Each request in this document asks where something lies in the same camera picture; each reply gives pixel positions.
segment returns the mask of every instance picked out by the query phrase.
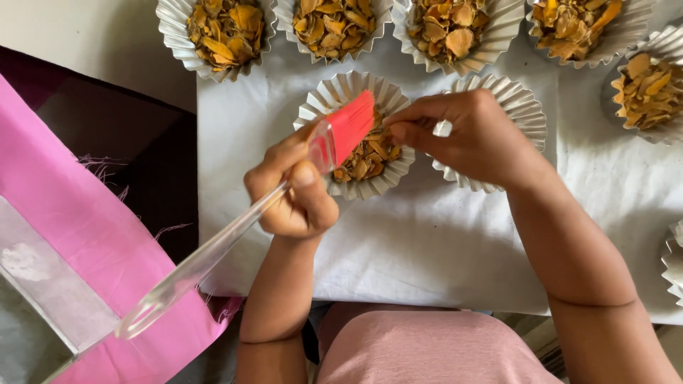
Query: pink cloth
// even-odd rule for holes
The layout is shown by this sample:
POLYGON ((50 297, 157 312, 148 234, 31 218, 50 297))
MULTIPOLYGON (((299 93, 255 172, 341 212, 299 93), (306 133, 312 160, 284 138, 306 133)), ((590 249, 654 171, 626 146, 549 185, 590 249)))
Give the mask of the pink cloth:
MULTIPOLYGON (((175 267, 138 218, 78 164, 2 76, 0 195, 119 317, 175 267)), ((110 335, 53 382, 165 383, 226 326, 191 293, 137 338, 110 335)))
POLYGON ((316 383, 561 381, 543 368, 514 331, 491 316, 477 312, 375 311, 353 318, 339 332, 316 383))

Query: silver foil cupcake liner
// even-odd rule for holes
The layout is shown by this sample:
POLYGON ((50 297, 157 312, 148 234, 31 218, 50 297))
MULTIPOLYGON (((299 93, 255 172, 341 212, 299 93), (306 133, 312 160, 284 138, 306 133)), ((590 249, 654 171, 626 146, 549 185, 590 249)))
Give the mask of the silver foil cupcake liner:
POLYGON ((173 57, 182 60, 187 70, 196 71, 202 79, 214 79, 218 83, 224 80, 237 81, 238 75, 248 76, 251 67, 263 64, 263 55, 270 52, 270 38, 275 36, 275 13, 270 8, 271 0, 261 0, 260 8, 264 18, 264 43, 257 59, 250 60, 247 65, 220 72, 214 72, 211 63, 197 56, 195 43, 187 33, 187 19, 195 10, 196 0, 159 0, 156 15, 159 17, 159 31, 164 35, 164 45, 173 50, 173 57))
POLYGON ((509 49, 510 42, 519 33, 519 23, 524 18, 524 0, 486 0, 483 11, 490 17, 490 21, 481 36, 479 46, 452 65, 432 60, 415 46, 408 35, 415 15, 415 4, 411 0, 395 0, 393 3, 393 37, 401 40, 401 52, 412 55, 415 64, 425 64, 427 72, 441 68, 444 74, 457 72, 463 77, 470 71, 479 72, 486 64, 495 63, 498 56, 509 49))
MULTIPOLYGON (((299 40, 299 38, 296 36, 294 32, 294 26, 292 25, 294 15, 299 9, 300 1, 301 0, 277 0, 277 3, 273 8, 273 11, 275 12, 275 15, 278 20, 277 30, 285 31, 287 35, 287 40, 295 42, 298 51, 301 53, 307 53, 311 55, 311 63, 316 63, 318 62, 318 60, 324 58, 317 57, 313 51, 308 49, 308 46, 306 44, 302 43, 301 40, 299 40)), ((339 57, 337 59, 325 59, 325 64, 329 65, 335 61, 343 63, 347 56, 350 56, 351 60, 356 60, 358 59, 358 56, 361 54, 361 52, 372 51, 372 45, 374 43, 374 40, 376 38, 381 38, 382 36, 384 36, 385 23, 391 22, 391 14, 389 13, 389 10, 391 9, 391 2, 392 0, 371 0, 370 7, 372 8, 372 13, 375 16, 375 30, 370 34, 368 38, 366 38, 366 41, 363 43, 363 45, 361 45, 361 48, 359 48, 357 51, 353 53, 347 53, 343 57, 339 57)))
POLYGON ((615 55, 621 57, 629 48, 634 47, 636 41, 647 32, 647 22, 652 18, 652 6, 656 3, 656 0, 624 0, 622 11, 607 24, 600 35, 600 42, 584 60, 562 60, 558 56, 550 57, 549 48, 536 48, 539 38, 531 35, 533 27, 538 26, 538 22, 531 17, 531 6, 540 1, 527 0, 529 13, 526 16, 526 24, 534 50, 561 66, 574 64, 576 69, 585 65, 595 68, 600 63, 608 64, 615 55))
MULTIPOLYGON (((383 77, 352 70, 336 74, 330 80, 321 81, 316 90, 308 93, 306 103, 299 107, 299 117, 294 121, 294 129, 297 130, 320 116, 336 111, 353 101, 364 90, 373 93, 378 111, 384 116, 410 105, 410 100, 403 95, 397 85, 390 84, 383 77)), ((342 196, 346 200, 366 200, 372 196, 382 195, 389 188, 398 185, 401 176, 408 173, 408 168, 414 161, 415 150, 403 147, 401 156, 387 163, 379 176, 337 184, 330 174, 325 175, 327 192, 332 196, 342 196)))
POLYGON ((662 262, 667 270, 662 273, 671 286, 667 292, 676 296, 677 305, 683 306, 683 220, 670 226, 671 233, 664 242, 662 262))
MULTIPOLYGON (((466 81, 456 80, 451 86, 450 92, 471 91, 477 88, 490 90, 512 122, 534 144, 538 152, 543 152, 548 135, 546 116, 541 111, 541 103, 534 98, 532 91, 525 89, 518 81, 512 81, 507 77, 497 79, 489 74, 483 79, 473 75, 466 81)), ((452 128, 450 122, 440 122, 434 127, 434 135, 447 137, 452 128)), ((459 188, 470 187, 474 192, 483 189, 486 193, 496 190, 504 191, 503 187, 498 185, 480 182, 459 174, 456 170, 439 163, 437 160, 434 160, 432 166, 438 171, 443 171, 443 178, 447 181, 457 182, 459 188)))
MULTIPOLYGON (((617 67, 613 69, 602 84, 601 103, 607 117, 625 129, 632 130, 652 144, 663 143, 668 146, 683 141, 683 113, 672 116, 670 120, 641 131, 636 126, 626 125, 626 118, 617 116, 622 105, 613 100, 619 91, 612 86, 614 80, 619 79, 626 69, 629 60, 635 55, 647 52, 656 59, 666 59, 673 65, 683 66, 683 26, 678 28, 667 26, 662 31, 652 32, 648 37, 640 40, 636 48, 628 51, 617 67)), ((672 78, 672 82, 683 91, 683 79, 672 78)))

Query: person's right hand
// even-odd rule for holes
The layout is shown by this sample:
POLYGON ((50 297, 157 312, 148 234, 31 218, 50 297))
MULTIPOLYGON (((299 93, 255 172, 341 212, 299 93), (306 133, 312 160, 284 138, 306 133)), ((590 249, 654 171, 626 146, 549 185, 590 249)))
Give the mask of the person's right hand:
POLYGON ((394 144, 428 153, 465 176, 506 189, 525 187, 537 172, 555 172, 489 90, 421 97, 384 124, 394 144), (434 126, 443 120, 453 124, 450 136, 434 136, 434 126))

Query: white tablecloth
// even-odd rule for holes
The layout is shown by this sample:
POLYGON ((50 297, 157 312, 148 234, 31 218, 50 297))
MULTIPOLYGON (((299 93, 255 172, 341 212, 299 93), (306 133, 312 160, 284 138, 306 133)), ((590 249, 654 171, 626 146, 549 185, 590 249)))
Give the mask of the white tablecloth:
MULTIPOLYGON (((650 27, 679 16, 683 4, 663 0, 650 27)), ((414 100, 457 79, 415 65, 392 31, 387 25, 374 50, 358 61, 331 66, 311 64, 279 32, 264 66, 248 78, 224 84, 197 79, 201 242, 249 205, 242 176, 293 131, 298 106, 321 80, 369 71, 414 100)), ((607 122, 600 89, 616 60, 592 70, 559 67, 533 52, 525 34, 522 24, 510 51, 480 75, 508 76, 535 93, 548 117, 544 155, 619 247, 652 320, 683 324, 683 308, 667 293, 659 258, 667 226, 683 218, 683 146, 653 146, 607 122)), ((315 299, 548 313, 504 193, 458 189, 419 154, 383 196, 338 202, 341 217, 316 254, 315 299)), ((202 289, 247 294, 269 242, 260 228, 252 229, 202 289)))

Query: pink shirt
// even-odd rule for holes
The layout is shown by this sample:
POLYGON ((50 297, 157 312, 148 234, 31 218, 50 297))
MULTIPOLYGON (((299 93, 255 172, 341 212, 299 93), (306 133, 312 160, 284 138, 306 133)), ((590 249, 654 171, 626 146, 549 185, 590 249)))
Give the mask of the pink shirt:
POLYGON ((335 318, 333 307, 321 326, 321 352, 330 336, 333 341, 317 384, 561 382, 514 331, 491 316, 383 310, 348 322, 341 317, 335 318), (333 335, 331 323, 340 321, 345 325, 333 335))

